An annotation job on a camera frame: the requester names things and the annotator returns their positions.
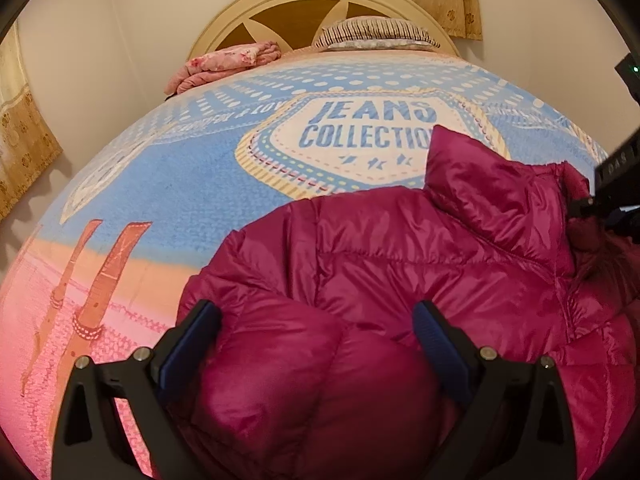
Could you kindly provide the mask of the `magenta puffer down jacket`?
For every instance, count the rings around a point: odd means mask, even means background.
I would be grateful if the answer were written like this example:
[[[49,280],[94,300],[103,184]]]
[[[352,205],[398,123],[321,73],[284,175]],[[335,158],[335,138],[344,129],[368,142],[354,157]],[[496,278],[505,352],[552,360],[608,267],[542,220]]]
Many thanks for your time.
[[[436,127],[423,188],[300,200],[230,233],[180,299],[222,327],[174,411],[209,479],[419,479],[456,409],[413,335],[434,302],[478,346],[550,356],[594,475],[639,401],[639,249],[567,206],[566,162]]]

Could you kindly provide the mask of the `blue pink printed bed blanket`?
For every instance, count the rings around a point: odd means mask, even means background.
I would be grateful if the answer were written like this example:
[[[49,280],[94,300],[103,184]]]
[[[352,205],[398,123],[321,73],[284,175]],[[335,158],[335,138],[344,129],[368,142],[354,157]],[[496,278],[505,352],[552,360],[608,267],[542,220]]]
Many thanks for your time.
[[[151,347],[226,235],[292,200],[420,188],[442,125],[585,176],[603,148],[544,101],[430,52],[305,52],[175,96],[81,169],[1,284],[1,428],[49,477],[63,382]]]

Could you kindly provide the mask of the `beige curtain at left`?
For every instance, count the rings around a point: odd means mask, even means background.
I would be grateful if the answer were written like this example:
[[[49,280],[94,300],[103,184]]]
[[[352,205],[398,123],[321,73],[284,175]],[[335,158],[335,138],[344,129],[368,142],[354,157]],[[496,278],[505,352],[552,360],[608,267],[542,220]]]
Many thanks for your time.
[[[0,62],[0,216],[4,219],[63,150],[29,87],[17,23],[2,40]]]

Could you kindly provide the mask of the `striped pillow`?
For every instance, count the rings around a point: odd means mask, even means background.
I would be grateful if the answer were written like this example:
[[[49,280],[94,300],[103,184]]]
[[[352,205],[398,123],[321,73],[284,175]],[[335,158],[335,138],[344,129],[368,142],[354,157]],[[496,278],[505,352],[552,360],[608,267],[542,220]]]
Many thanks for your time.
[[[442,44],[427,29],[402,18],[382,16],[357,16],[345,18],[323,27],[312,44],[318,50],[331,50],[335,46],[368,42],[375,47],[389,44],[392,47],[409,47],[418,50],[439,49]]]

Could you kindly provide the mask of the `folded pink floral quilt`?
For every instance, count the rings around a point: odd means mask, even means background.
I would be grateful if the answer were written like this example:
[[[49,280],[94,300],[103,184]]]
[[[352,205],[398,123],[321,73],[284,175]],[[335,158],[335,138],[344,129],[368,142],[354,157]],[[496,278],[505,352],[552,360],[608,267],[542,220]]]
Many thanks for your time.
[[[169,79],[164,93],[176,96],[238,73],[277,61],[282,55],[274,41],[239,44],[207,52],[186,61]]]

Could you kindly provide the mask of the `cream wooden headboard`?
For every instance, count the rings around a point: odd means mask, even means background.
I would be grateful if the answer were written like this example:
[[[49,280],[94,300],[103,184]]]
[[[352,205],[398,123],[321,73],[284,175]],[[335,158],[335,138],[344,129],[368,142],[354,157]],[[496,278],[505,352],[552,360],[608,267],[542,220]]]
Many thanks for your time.
[[[430,33],[437,51],[459,54],[431,14],[411,0],[234,0],[203,29],[188,57],[259,41],[275,41],[283,52],[306,49],[323,29],[356,16],[412,21]]]

